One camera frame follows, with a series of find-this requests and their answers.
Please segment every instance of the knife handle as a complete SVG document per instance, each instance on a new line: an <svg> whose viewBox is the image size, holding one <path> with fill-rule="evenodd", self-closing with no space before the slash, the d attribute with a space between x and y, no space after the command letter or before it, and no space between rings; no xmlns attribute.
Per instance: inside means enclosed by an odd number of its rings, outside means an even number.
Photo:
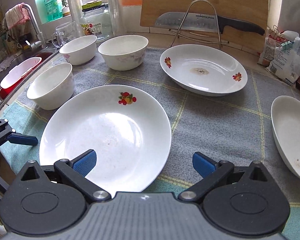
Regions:
<svg viewBox="0 0 300 240"><path fill-rule="evenodd" d="M239 31L258 33L261 36L263 36L266 32L259 25L247 21L218 16L218 22L219 22L219 30L221 34L223 34L223 30L225 26L233 27Z"/></svg>

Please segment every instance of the teal cloth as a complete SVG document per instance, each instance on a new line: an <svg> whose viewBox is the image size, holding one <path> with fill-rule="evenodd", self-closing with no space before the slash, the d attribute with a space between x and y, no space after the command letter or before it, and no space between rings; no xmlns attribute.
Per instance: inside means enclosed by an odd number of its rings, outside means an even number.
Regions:
<svg viewBox="0 0 300 240"><path fill-rule="evenodd" d="M158 63L162 52L147 49L144 63L125 72L109 69L96 54L87 64L74 67L74 95L100 85L123 84L140 88L159 101L171 123L172 145L162 173L146 191L172 191L177 195L202 179L192 167L195 151L237 166L261 160L291 206L283 234L290 240L300 240L300 179L289 171L277 151L270 113L277 96L300 100L298 93L278 80L247 70L248 83L237 93L220 98L195 95L165 75ZM63 61L60 58L54 65ZM40 109L26 97L26 90L4 111L2 118L7 118L17 132L36 136L40 141L55 110ZM0 151L15 173L27 160L39 161L39 146L7 142Z"/></svg>

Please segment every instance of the deep plate with fruit decoration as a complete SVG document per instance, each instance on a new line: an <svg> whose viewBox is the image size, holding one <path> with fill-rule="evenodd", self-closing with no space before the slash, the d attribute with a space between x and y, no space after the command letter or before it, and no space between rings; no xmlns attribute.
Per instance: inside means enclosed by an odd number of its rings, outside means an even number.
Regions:
<svg viewBox="0 0 300 240"><path fill-rule="evenodd" d="M86 176L112 196L142 191L159 175L171 145L168 116L148 93L106 85L71 98L52 116L40 143L41 165L88 149L97 165Z"/></svg>
<svg viewBox="0 0 300 240"><path fill-rule="evenodd" d="M178 85L196 94L220 97L244 88L248 76L235 58L203 45L184 44L164 51L160 65Z"/></svg>

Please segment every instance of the faucet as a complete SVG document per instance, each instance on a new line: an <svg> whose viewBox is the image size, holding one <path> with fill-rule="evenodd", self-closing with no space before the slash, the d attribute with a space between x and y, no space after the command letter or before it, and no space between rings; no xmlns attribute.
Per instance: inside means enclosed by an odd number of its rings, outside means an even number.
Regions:
<svg viewBox="0 0 300 240"><path fill-rule="evenodd" d="M42 49L47 48L48 46L47 46L47 44L46 44L46 42L44 40L42 31L40 31L40 29L39 29L37 20L34 17L34 14L33 14L31 6L28 5L28 4L26 4L26 3L24 3L22 5L22 7L28 11L29 16L30 16L30 20L32 22L32 25L34 27L34 30L35 30L35 33L36 33L36 36L37 36L37 39L38 39L37 41L35 41L32 44L30 44L28 41L26 41L27 45L30 47L31 50L35 50L35 49L39 49L39 48L42 48ZM4 18L3 21L2 21L2 28L3 29L4 29L4 23L5 22L6 22L6 18Z"/></svg>

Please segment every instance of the wooden cutting board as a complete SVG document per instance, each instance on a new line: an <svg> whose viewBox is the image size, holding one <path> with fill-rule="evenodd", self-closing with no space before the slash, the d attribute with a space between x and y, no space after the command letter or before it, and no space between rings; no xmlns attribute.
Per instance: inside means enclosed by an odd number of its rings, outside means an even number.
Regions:
<svg viewBox="0 0 300 240"><path fill-rule="evenodd" d="M193 0L143 0L140 25L152 27L156 19L166 12L186 12ZM268 0L208 0L216 8L217 14L234 19L249 21L267 27ZM194 4L190 12L214 14L212 7L204 2ZM265 35L248 33L226 26L221 38L262 52Z"/></svg>

